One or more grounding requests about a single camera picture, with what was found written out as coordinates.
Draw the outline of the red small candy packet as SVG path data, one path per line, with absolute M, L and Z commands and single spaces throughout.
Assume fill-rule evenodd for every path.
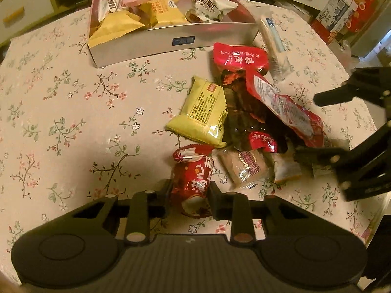
M 191 218 L 210 215 L 207 192 L 214 162 L 208 144 L 190 144 L 177 149 L 172 157 L 176 164 L 171 174 L 171 204 Z

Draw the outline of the pink clear snack packet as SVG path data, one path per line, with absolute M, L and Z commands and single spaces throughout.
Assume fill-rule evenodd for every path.
M 273 178 L 273 170 L 257 150 L 227 148 L 220 151 L 219 158 L 234 183 L 234 189 L 252 188 L 258 182 L 268 182 Z

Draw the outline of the floral tablecloth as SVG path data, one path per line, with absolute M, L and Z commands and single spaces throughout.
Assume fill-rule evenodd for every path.
M 319 108 L 312 98 L 348 79 L 315 31 L 293 11 L 241 2 L 272 14 L 291 63 L 281 92 L 321 117 L 330 139 L 353 148 L 376 131 L 364 101 Z M 217 81 L 212 48 L 192 48 L 101 69 L 87 49 L 90 9 L 12 40 L 1 64 L 1 272 L 20 283 L 11 249 L 27 231 L 115 194 L 127 199 L 169 178 L 173 152 L 192 142 L 166 131 L 194 75 Z M 259 182 L 237 192 L 275 194 L 369 244 L 390 196 L 345 202 L 331 175 Z

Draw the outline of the red packet with white label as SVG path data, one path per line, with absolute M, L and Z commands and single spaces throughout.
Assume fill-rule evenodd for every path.
M 246 70 L 246 88 L 290 127 L 307 147 L 323 147 L 323 123 L 318 115 L 296 104 L 288 95 L 279 94 L 274 86 L 254 70 Z

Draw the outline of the orange-yellow snack packet in box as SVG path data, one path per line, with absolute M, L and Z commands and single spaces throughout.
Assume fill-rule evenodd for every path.
M 189 24 L 176 5 L 180 0 L 150 0 L 139 6 L 148 17 L 149 28 Z

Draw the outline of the yellow-green snack packet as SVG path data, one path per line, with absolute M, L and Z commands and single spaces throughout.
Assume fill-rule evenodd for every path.
M 184 138 L 223 148 L 227 104 L 222 86 L 194 76 L 194 82 L 179 115 L 166 128 Z

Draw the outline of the white nut packet in box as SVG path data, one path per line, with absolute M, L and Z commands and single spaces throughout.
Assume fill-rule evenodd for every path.
M 223 18 L 238 7 L 230 0 L 191 0 L 192 6 L 185 17 L 190 23 L 222 22 Z

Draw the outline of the yellow snack packet in box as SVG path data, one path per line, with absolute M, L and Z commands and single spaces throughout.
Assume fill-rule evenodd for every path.
M 139 21 L 140 19 L 138 15 L 126 10 L 108 13 L 100 26 L 90 36 L 88 46 L 93 48 L 144 28 L 145 25 Z

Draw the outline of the white red packet in box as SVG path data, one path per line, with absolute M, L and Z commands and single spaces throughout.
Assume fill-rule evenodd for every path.
M 98 3 L 98 21 L 102 22 L 109 13 L 121 11 L 122 0 L 99 0 Z

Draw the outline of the white long bread packet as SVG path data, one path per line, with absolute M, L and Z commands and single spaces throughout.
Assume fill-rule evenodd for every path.
M 275 82 L 280 82 L 290 73 L 288 55 L 270 14 L 262 14 L 258 26 L 268 53 L 269 72 Z

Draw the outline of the red chicken snack packet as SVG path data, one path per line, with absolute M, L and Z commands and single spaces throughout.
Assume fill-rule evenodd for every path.
M 215 43 L 213 61 L 220 71 L 257 70 L 262 75 L 269 71 L 268 54 L 261 48 L 252 46 L 231 46 Z

